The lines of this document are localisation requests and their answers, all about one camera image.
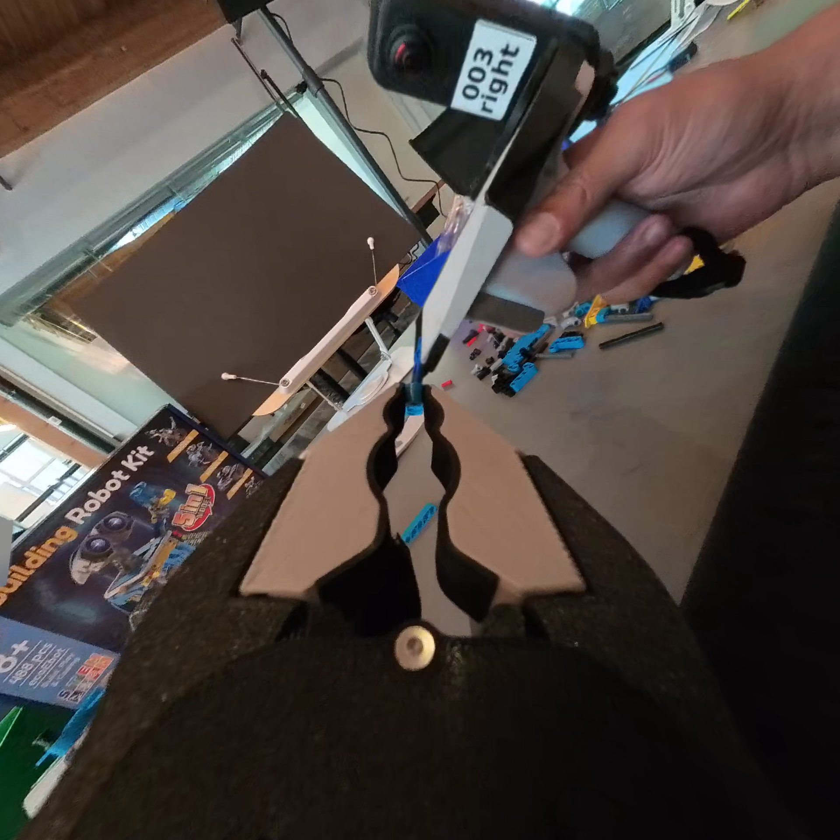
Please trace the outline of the small blue connector piece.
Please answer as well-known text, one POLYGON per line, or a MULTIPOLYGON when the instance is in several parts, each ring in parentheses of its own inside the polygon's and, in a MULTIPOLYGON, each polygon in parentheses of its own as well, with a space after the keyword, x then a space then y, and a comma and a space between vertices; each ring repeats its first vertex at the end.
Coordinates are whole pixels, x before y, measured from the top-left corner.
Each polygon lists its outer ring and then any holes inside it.
POLYGON ((424 413, 425 378, 428 376, 428 362, 423 357, 424 340, 422 330, 415 334, 411 366, 403 385, 405 417, 419 417, 424 413))

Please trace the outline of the green bin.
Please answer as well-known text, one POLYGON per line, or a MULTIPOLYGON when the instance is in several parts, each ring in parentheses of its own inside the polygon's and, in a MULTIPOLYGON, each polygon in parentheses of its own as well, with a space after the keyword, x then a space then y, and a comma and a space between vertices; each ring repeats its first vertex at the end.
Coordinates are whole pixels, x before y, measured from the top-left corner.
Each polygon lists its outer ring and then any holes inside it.
POLYGON ((39 776, 38 766, 48 746, 71 717, 62 707, 16 706, 2 720, 1 823, 13 827, 25 818, 22 804, 39 776))

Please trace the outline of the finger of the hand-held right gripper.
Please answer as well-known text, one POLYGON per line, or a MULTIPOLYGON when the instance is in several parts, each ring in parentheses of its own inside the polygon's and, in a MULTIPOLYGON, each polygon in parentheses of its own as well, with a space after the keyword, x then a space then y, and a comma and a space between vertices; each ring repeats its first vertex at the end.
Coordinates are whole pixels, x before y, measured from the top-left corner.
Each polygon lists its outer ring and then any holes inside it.
POLYGON ((448 252, 422 309, 418 328, 420 371, 433 371, 506 247, 513 222, 487 203, 475 205, 448 252))

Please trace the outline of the dark board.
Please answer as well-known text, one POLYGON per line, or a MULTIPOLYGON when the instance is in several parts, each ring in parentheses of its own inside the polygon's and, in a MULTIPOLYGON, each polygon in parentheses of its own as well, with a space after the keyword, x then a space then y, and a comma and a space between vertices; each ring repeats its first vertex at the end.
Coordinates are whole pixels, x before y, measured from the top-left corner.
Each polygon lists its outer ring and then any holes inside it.
POLYGON ((79 319, 223 438, 419 242, 300 119, 235 163, 72 304, 79 319))

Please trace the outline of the robot kit box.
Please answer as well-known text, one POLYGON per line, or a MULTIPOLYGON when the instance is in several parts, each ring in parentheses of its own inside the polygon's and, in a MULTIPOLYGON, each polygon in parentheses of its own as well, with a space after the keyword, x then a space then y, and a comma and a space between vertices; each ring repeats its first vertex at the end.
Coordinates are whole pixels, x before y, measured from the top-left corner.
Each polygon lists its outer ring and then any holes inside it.
POLYGON ((186 559, 264 483, 166 406, 12 545, 1 589, 2 710, 76 710, 186 559))

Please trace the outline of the person's right hand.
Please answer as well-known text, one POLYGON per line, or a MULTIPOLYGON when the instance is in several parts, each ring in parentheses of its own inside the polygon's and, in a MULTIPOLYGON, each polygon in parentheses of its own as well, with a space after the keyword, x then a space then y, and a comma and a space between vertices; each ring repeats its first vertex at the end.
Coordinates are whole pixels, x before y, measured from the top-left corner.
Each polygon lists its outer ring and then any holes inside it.
POLYGON ((625 103, 565 160, 515 246, 530 258, 568 251, 610 201, 642 207, 649 216, 577 277, 585 300, 647 295, 690 263, 682 230, 728 242, 838 177, 838 5, 766 49, 625 103))

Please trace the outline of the white stand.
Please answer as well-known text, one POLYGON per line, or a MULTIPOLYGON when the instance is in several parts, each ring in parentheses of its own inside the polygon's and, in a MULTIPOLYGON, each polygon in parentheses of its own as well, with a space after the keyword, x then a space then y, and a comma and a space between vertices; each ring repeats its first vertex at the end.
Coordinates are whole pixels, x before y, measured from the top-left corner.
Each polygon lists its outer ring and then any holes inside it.
MULTIPOLYGON (((413 368, 413 350, 407 343, 397 343, 395 349, 388 349, 375 326, 372 318, 367 318, 365 327, 371 333, 375 345, 380 351, 380 359, 375 363, 371 373, 361 380, 361 383, 350 394, 343 407, 328 421, 326 430, 331 433, 347 419, 356 414, 361 408, 373 403, 389 387, 403 382, 413 368)), ((424 422, 422 409, 412 414, 406 409, 402 431, 395 440, 395 454, 402 457, 420 433, 424 422)))

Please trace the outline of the grey desk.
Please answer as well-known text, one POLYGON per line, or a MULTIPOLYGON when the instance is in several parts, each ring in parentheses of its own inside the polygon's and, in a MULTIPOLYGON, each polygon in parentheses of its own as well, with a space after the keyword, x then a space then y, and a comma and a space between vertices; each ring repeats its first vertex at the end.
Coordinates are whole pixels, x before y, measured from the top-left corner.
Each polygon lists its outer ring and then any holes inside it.
MULTIPOLYGON (((759 52, 835 4, 768 2, 712 29, 707 58, 759 52)), ((748 261, 742 284, 659 303, 665 330, 651 338, 608 351, 592 339, 510 400, 466 380, 452 396, 543 458, 680 598, 837 208, 838 177, 731 239, 748 261)))

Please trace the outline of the black tripod stand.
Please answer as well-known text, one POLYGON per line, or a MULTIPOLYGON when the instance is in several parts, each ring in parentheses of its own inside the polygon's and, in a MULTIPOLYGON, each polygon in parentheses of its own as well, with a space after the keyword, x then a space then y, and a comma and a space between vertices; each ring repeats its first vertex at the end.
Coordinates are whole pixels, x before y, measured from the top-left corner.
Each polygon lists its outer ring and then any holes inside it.
POLYGON ((307 93, 316 107, 316 110, 332 125, 343 141, 354 161, 360 167, 362 174, 368 175, 374 186, 378 187, 384 194, 393 208, 401 215, 418 233, 422 245, 428 246, 432 239, 422 219, 411 209, 406 200, 396 189, 388 175, 368 150, 360 133, 351 124, 351 121, 340 108, 340 105, 331 97, 326 88, 324 79, 309 65, 296 46, 286 19, 279 13, 270 9, 269 2, 257 1, 217 1, 225 20, 234 26, 237 34, 234 42, 240 41, 240 29, 242 21, 249 14, 257 14, 265 24, 269 32, 274 36, 282 51, 286 54, 293 67, 301 77, 307 93))

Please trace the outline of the black axle rod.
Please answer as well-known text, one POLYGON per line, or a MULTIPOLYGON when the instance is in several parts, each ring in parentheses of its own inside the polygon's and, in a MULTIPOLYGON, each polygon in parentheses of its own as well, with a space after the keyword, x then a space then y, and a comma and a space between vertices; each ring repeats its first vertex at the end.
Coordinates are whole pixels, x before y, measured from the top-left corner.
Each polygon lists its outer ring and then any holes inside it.
POLYGON ((665 330, 665 325, 662 322, 653 322, 641 329, 636 329, 631 332, 625 332, 622 335, 615 336, 609 340, 599 343, 598 349, 601 351, 614 350, 619 347, 627 346, 630 343, 638 342, 659 334, 665 330))

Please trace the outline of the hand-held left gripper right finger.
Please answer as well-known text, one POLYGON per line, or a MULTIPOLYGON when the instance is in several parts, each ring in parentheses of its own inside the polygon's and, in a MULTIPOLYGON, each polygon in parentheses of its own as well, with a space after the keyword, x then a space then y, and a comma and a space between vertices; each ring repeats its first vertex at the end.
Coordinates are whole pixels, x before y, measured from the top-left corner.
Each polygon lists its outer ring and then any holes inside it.
POLYGON ((447 393, 423 389, 431 469, 444 490, 435 570, 442 592, 477 623, 497 606, 585 591, 523 456, 447 393))

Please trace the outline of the blue beam with holes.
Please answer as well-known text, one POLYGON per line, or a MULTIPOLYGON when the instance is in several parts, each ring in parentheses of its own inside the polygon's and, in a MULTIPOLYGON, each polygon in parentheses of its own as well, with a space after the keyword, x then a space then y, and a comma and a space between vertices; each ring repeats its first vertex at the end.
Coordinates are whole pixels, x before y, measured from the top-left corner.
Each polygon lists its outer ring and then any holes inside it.
POLYGON ((421 508, 408 526, 402 531, 401 539, 405 545, 411 545, 422 534, 425 528, 434 520, 437 512, 437 506, 431 502, 421 508))

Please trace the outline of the pile of small building pieces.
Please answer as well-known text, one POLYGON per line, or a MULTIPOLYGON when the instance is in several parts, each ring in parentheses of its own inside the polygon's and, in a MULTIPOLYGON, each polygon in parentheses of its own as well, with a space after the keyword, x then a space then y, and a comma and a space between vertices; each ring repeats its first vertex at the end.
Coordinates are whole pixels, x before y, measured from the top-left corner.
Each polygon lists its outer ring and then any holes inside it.
POLYGON ((595 327, 647 323, 658 301, 657 296, 648 295, 606 305, 596 297, 576 302, 559 317, 546 318, 542 326, 522 334, 473 324, 462 340, 468 349, 470 374, 487 382, 496 394, 517 396, 537 377, 542 362, 572 361, 595 327))

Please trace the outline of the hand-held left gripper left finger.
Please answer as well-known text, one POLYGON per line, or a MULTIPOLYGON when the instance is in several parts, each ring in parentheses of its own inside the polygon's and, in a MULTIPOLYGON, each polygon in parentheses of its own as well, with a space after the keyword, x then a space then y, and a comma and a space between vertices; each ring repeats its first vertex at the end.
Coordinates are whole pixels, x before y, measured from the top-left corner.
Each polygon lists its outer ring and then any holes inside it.
POLYGON ((403 385, 390 386, 310 447, 241 595, 331 607, 361 636, 421 619, 411 553, 392 530, 385 498, 405 409, 403 385))

